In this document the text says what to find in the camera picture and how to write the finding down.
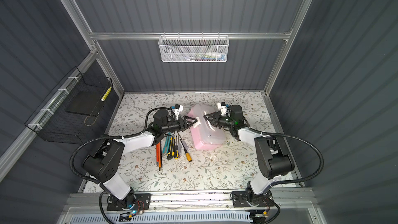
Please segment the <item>orange black pencil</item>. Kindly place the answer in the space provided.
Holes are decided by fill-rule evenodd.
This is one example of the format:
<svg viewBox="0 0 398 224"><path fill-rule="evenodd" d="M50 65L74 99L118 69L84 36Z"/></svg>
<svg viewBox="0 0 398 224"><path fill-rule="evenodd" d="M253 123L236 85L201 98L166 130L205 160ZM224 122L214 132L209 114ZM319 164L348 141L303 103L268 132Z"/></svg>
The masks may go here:
<svg viewBox="0 0 398 224"><path fill-rule="evenodd" d="M163 168L163 148L162 148L162 141L159 141L157 144L157 161L158 161L158 167L159 171L162 170Z"/></svg>

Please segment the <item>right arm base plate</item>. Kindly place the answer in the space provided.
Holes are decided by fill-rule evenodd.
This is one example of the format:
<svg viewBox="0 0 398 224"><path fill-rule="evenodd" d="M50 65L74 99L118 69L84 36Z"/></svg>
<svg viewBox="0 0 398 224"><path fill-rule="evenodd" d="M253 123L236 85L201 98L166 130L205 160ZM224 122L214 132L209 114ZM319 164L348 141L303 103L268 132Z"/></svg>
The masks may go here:
<svg viewBox="0 0 398 224"><path fill-rule="evenodd" d="M233 206L236 208L246 208L246 207L262 207L269 208L274 207L275 204L272 202L271 192L266 194L255 195L253 193L248 193L246 191L232 191L230 193L230 198L233 202Z"/></svg>

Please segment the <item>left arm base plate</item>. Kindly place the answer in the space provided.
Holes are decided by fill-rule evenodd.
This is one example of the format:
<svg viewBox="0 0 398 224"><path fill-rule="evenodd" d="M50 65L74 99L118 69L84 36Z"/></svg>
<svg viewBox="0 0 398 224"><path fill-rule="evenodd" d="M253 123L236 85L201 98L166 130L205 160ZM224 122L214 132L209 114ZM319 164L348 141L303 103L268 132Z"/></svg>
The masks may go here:
<svg viewBox="0 0 398 224"><path fill-rule="evenodd" d="M124 200L113 195L107 198L107 211L146 211L149 209L152 194L129 194Z"/></svg>

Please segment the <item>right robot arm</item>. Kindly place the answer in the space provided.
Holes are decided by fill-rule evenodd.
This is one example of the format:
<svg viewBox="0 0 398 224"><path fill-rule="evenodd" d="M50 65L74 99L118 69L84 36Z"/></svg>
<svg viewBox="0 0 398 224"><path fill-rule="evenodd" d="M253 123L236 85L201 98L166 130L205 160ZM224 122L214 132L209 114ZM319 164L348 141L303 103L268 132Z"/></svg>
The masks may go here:
<svg viewBox="0 0 398 224"><path fill-rule="evenodd" d="M277 133L256 131L250 127L240 105L218 106L218 111L203 116L204 120L218 129L226 129L238 141L255 147L260 172L251 180L242 199L250 206L258 206L267 192L276 185L293 184L286 176L294 171L292 155L283 138Z"/></svg>

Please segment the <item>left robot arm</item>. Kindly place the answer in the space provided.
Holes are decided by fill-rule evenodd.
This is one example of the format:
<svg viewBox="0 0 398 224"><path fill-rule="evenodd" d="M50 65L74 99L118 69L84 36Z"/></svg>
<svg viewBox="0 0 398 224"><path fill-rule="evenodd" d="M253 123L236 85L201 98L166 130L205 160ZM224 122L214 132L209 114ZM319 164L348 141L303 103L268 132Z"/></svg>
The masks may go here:
<svg viewBox="0 0 398 224"><path fill-rule="evenodd" d="M94 149L81 165L119 209L136 210L139 204L134 189L121 175L123 160L136 151L160 145L167 135L185 131L199 122L197 118L177 114L178 110L172 107L159 107L153 112L152 121L146 116L143 131L95 141Z"/></svg>

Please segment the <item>pink plastic tool box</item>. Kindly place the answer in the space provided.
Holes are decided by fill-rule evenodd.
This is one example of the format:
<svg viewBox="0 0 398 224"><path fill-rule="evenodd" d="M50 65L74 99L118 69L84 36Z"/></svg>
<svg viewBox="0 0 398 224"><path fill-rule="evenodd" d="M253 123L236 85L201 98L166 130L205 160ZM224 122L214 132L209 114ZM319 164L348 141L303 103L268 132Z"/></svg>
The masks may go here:
<svg viewBox="0 0 398 224"><path fill-rule="evenodd" d="M191 107L188 116L195 118L197 122L190 128L196 150L214 150L222 146L226 137L221 129L218 129L204 119L204 115L211 114L215 110L208 105L196 104Z"/></svg>

